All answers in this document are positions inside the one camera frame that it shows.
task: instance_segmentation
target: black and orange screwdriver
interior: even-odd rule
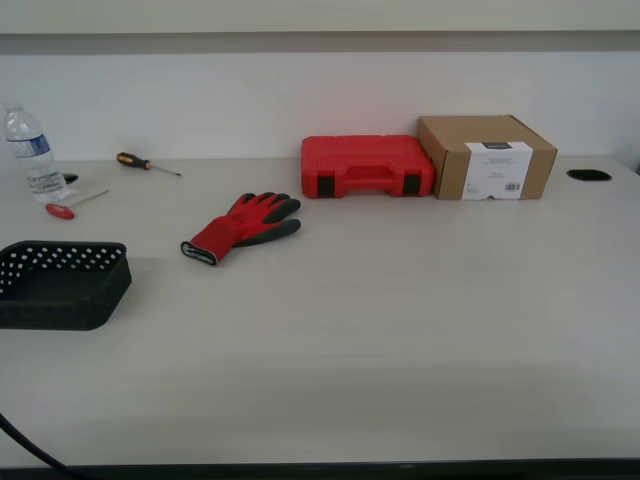
[[[151,162],[149,160],[143,160],[140,157],[131,155],[130,153],[120,152],[118,155],[116,155],[116,160],[127,167],[141,168],[142,170],[151,170]],[[153,169],[160,170],[161,172],[165,173],[170,173],[171,175],[175,175],[176,177],[182,176],[181,173],[167,170],[166,168],[162,167],[153,167]]]

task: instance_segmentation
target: brown box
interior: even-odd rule
[[[418,139],[440,200],[540,198],[558,152],[511,115],[420,117]]]

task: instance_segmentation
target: cord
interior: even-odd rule
[[[0,413],[0,429],[9,435],[18,445],[24,448],[27,452],[31,453],[33,456],[39,458],[44,463],[49,465],[51,468],[56,470],[57,472],[65,475],[68,478],[73,478],[74,480],[93,480],[91,477],[87,477],[79,472],[71,470],[64,463],[59,462],[55,458],[53,458],[48,453],[44,452],[40,448],[38,448],[31,440],[25,437],[20,431],[9,423],[1,413]]]

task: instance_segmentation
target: red screwdriver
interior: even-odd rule
[[[84,200],[80,200],[79,202],[72,203],[71,205],[58,205],[57,203],[47,203],[44,208],[47,209],[54,217],[62,218],[64,220],[71,220],[75,218],[76,214],[73,213],[71,207],[75,207],[80,205],[81,203],[88,202],[89,200],[93,200],[100,195],[104,195],[109,192],[109,190],[105,190],[104,192],[96,193],[95,195],[91,195],[90,197],[85,198]]]
[[[118,160],[118,162],[120,162],[122,165],[125,165],[127,167],[141,168],[142,170],[151,170],[151,162],[149,160],[143,160],[140,157],[136,157],[135,155],[132,155],[127,152],[120,152],[118,155],[116,155],[116,160]],[[174,172],[172,170],[167,170],[166,168],[162,168],[162,167],[153,167],[153,168],[155,170],[160,170],[162,172],[175,175],[176,177],[182,176],[181,173]]]

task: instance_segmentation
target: red glove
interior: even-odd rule
[[[300,202],[285,193],[245,193],[224,217],[213,220],[190,242],[182,242],[182,253],[217,265],[232,247],[258,245],[297,232],[300,221],[284,218],[299,208]]]

